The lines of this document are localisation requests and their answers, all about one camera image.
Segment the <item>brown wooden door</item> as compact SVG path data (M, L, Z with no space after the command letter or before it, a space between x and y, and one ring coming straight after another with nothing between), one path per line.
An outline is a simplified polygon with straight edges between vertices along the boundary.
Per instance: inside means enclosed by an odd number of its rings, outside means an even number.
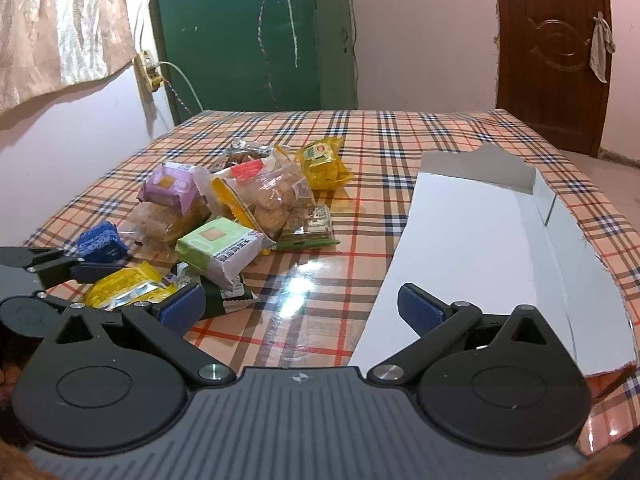
M498 0L497 105L560 150L597 156L610 86L589 61L610 0Z

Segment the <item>yellow wall power socket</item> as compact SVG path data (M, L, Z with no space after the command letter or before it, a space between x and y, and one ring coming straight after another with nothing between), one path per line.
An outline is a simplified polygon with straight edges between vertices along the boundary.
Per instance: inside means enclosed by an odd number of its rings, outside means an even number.
M134 58L134 67L140 76L147 92L157 92L163 84L163 76L160 72L160 64L149 50L142 50Z

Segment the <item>white cardboard box tray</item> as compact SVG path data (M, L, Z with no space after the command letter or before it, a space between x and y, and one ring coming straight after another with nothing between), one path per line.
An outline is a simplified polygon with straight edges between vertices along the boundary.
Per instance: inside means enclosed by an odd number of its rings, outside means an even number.
M490 314L531 304L586 376L637 363L612 272L540 171L498 146L423 153L407 224L350 359L362 372L418 338L398 313L406 283Z

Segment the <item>dark green white snack packet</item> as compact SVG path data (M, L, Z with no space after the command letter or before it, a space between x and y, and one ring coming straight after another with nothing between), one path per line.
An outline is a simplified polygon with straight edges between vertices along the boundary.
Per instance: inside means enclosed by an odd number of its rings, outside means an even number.
M238 275L229 289L220 288L205 276L198 274L192 266L184 262L174 264L170 272L174 274L178 287L190 283L201 284L205 292L205 310L202 320L218 318L226 314L244 310L256 304L257 295L245 284L242 275Z

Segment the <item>clear bag of biscuits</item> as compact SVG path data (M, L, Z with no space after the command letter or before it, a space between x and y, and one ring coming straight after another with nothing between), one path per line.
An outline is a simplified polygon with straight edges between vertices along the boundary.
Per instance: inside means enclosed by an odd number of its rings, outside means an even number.
M235 221L277 240L291 210L315 205L314 192L287 150L215 172L212 189Z

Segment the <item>purple snack packet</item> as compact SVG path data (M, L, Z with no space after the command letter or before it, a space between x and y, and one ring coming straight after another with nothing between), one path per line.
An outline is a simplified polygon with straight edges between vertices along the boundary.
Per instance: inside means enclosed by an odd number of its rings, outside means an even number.
M200 196L191 165L163 162L143 182L137 198L187 214Z

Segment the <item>yellow foil snack packet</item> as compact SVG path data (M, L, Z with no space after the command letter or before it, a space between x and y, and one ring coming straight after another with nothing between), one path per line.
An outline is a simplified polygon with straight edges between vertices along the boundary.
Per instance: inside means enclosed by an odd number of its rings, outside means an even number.
M113 311L137 301L158 304L178 290L152 264L126 266L93 284L82 296L87 307Z

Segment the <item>light green snack packet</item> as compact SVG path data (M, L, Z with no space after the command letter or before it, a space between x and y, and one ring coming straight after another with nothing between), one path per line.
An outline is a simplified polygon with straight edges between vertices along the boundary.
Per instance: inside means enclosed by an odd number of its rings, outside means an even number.
M235 221L218 217L177 240L179 259L223 289L235 280L274 241Z

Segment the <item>clear bag brown nuts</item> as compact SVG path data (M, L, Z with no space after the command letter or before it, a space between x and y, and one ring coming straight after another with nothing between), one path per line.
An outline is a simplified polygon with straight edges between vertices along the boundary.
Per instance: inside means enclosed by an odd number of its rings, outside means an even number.
M208 169L210 172L217 172L244 164L244 162L267 158L272 151L273 148L266 144L234 139L228 148L224 148L221 154L214 158Z

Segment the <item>clear packet brown cake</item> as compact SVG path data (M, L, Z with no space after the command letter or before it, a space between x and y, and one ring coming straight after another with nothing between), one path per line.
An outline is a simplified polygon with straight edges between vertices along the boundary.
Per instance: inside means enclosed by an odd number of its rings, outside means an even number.
M200 200L186 214L180 208L142 202L119 225L118 232L131 247L147 254L170 255L180 237L204 224L209 217L210 211Z

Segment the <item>small green edged candy packet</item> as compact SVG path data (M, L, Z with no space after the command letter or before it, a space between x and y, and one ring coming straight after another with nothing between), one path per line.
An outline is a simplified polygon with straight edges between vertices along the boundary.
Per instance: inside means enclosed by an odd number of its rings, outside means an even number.
M340 241L334 235L330 208L326 205L309 205L291 210L276 249L282 252L338 244Z

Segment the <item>yellow soft bread packet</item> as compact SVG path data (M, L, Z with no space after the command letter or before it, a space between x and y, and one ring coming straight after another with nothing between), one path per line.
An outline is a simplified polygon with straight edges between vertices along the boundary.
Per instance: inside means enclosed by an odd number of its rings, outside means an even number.
M341 136L327 136L296 151L295 160L313 191L335 191L352 180L341 159L343 143Z

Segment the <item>plaid plastic tablecloth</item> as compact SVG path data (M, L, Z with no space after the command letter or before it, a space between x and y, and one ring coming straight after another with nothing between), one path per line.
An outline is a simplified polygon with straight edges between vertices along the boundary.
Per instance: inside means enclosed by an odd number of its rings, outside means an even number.
M337 110L204 112L108 166L29 237L38 247L70 248L100 221L122 223L152 169L174 160L212 166L235 140L299 148L327 136L344 143L352 180L323 193L338 243L273 252L245 274L254 306L198 323L189 339L235 368L346 363L366 325L409 217L425 151L460 153L494 144L536 167L570 210L620 288L631 318L639 315L639 235L583 172L505 110L450 114Z

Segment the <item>beige patterned curtain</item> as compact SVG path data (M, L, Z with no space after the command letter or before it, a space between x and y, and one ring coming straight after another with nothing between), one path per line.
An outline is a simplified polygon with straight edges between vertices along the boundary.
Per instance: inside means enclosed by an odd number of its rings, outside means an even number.
M135 54L126 0L1 0L1 111L111 77Z

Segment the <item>grey cloth on door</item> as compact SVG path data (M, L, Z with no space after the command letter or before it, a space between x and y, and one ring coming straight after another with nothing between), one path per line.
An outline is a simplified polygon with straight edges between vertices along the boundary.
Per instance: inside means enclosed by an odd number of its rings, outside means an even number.
M589 66L597 80L602 84L607 84L608 55L613 54L616 50L613 32L601 11L597 13L593 21Z

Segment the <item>green metal cabinet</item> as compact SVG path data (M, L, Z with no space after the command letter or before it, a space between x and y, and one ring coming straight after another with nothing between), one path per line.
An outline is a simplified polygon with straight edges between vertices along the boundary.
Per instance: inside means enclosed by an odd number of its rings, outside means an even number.
M151 23L177 124L358 105L352 0L152 0Z

